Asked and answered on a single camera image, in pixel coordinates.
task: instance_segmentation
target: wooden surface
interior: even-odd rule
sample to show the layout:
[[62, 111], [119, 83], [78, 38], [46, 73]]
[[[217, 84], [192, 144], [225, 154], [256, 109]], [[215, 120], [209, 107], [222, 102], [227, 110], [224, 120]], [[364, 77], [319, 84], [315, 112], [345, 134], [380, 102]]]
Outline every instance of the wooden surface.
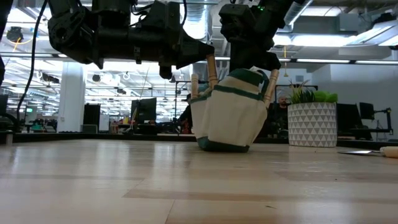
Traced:
[[398, 159], [258, 144], [0, 147], [1, 223], [397, 223]]

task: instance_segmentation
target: white planter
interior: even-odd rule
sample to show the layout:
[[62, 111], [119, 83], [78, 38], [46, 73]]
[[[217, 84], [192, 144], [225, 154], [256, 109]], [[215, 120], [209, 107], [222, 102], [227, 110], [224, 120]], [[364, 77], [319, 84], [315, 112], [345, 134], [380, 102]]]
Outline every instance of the white planter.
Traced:
[[336, 147], [335, 103], [300, 103], [288, 107], [291, 146]]

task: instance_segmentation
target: ductwork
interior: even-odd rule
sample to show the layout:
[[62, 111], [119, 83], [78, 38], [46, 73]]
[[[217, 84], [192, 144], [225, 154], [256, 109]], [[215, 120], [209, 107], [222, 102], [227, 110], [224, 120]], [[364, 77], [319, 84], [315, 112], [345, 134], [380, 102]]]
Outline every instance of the ductwork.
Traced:
[[286, 26], [283, 29], [279, 29], [278, 32], [292, 32], [294, 22], [301, 16], [304, 10], [311, 5], [312, 2], [313, 0], [306, 0], [303, 4], [293, 2], [284, 19]]
[[[189, 36], [196, 40], [207, 42], [211, 37], [212, 21], [210, 15], [210, 7], [206, 4], [188, 4], [187, 20], [184, 24], [184, 30]], [[181, 15], [183, 17], [184, 6], [180, 6]]]

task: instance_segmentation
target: column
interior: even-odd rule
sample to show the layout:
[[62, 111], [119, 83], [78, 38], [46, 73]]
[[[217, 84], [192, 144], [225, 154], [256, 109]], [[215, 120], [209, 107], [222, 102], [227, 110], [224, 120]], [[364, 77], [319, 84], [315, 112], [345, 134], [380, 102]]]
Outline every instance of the column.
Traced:
[[81, 64], [64, 62], [61, 79], [57, 132], [77, 131], [83, 124], [86, 73]]

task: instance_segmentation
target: green plant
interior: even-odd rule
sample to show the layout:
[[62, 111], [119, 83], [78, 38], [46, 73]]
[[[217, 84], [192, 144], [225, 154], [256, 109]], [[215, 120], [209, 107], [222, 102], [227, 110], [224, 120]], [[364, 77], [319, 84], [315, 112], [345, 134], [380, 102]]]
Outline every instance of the green plant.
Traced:
[[292, 104], [298, 103], [337, 103], [338, 95], [336, 93], [331, 94], [327, 91], [312, 91], [312, 90], [303, 90], [303, 86], [309, 80], [303, 82], [300, 86], [295, 87], [292, 81], [290, 81], [290, 88], [292, 89], [292, 94], [290, 95], [290, 102]]
[[290, 81], [290, 88], [292, 89], [292, 94], [290, 95], [290, 102], [292, 104], [297, 103], [313, 103], [315, 102], [315, 95], [312, 90], [303, 90], [303, 86], [309, 82], [309, 80], [303, 82], [300, 86], [295, 87]]

